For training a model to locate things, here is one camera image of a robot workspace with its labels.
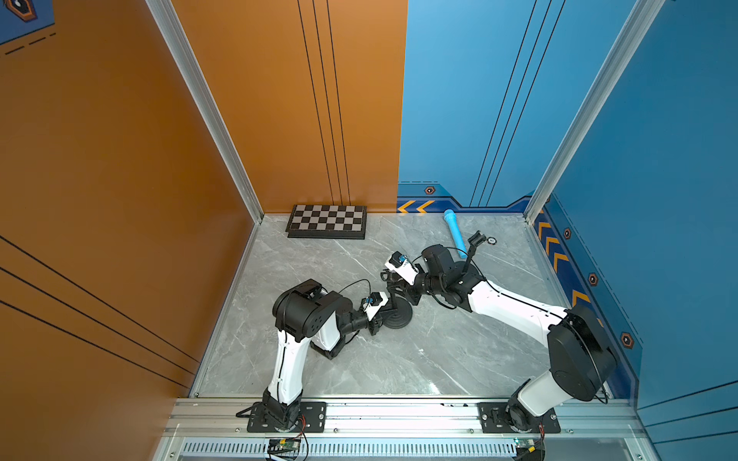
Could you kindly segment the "black round stand base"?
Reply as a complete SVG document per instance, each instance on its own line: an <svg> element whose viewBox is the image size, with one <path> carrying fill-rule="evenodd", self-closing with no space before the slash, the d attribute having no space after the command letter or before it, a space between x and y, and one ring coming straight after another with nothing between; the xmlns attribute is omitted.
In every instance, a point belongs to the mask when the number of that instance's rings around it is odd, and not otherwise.
<svg viewBox="0 0 738 461"><path fill-rule="evenodd" d="M474 286L483 281L484 275L480 272L480 269L476 267L474 262L466 261L461 264L459 284Z"/></svg>

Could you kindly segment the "black stand pole with clip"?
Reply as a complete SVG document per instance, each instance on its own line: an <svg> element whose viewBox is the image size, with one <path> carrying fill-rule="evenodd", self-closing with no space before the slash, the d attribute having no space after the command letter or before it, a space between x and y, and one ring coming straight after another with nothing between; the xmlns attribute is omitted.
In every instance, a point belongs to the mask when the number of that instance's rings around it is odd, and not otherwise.
<svg viewBox="0 0 738 461"><path fill-rule="evenodd" d="M474 256L480 246L488 243L488 237L477 230L468 239L468 249L466 252L466 264L470 265L473 262Z"/></svg>

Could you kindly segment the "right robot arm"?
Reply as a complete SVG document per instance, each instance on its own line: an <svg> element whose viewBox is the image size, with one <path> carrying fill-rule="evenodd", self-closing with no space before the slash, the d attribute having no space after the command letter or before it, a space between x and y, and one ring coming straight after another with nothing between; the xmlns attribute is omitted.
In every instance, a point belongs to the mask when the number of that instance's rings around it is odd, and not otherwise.
<svg viewBox="0 0 738 461"><path fill-rule="evenodd" d="M443 245L426 248L420 259L414 263L395 252L384 270L411 305L429 296L442 307L505 323L546 347L548 370L521 384L505 405L512 430L537 430L542 417L565 401L605 399L605 382L616 371L618 358L593 310L547 305L505 290L482 274L472 255L456 260Z"/></svg>

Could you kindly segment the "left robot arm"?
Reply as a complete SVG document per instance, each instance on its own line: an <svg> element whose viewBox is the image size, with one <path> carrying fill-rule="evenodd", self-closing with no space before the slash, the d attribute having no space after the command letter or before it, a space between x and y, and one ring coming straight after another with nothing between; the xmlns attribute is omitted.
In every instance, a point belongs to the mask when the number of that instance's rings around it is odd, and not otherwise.
<svg viewBox="0 0 738 461"><path fill-rule="evenodd" d="M280 295L272 309L278 353L272 380L261 401L265 422L280 431L295 428L300 419L308 351L336 357L348 343L346 335L377 326L379 312L388 303L386 293L372 292L359 308L353 308L343 294L329 291L313 279Z"/></svg>

